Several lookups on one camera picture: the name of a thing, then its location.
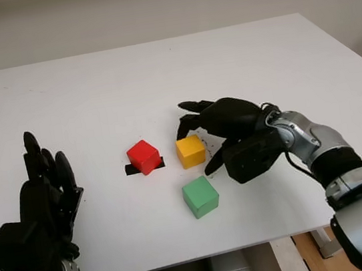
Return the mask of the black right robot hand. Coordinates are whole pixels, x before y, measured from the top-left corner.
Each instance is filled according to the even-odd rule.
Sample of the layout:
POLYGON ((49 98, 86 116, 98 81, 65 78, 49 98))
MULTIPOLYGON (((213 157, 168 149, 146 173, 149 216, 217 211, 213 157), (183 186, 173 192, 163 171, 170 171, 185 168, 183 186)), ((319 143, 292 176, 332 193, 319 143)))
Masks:
POLYGON ((177 140, 184 139, 190 131, 198 128, 203 128, 210 135, 224 139, 222 147, 205 167, 204 173, 208 176, 223 165, 222 157, 225 150, 255 132, 262 112, 262 109, 254 103, 231 97, 216 101, 183 101, 178 107, 189 112, 180 118, 177 140))

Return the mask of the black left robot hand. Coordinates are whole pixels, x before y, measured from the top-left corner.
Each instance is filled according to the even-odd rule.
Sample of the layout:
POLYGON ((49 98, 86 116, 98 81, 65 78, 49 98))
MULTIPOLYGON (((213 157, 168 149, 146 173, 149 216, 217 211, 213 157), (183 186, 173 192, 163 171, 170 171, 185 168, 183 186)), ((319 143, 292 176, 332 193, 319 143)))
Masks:
POLYGON ((23 134, 23 155, 28 180, 20 191, 20 220, 39 222, 61 258, 79 256, 72 242, 83 188, 76 184, 71 165, 61 151, 52 155, 41 148, 31 132, 23 134))

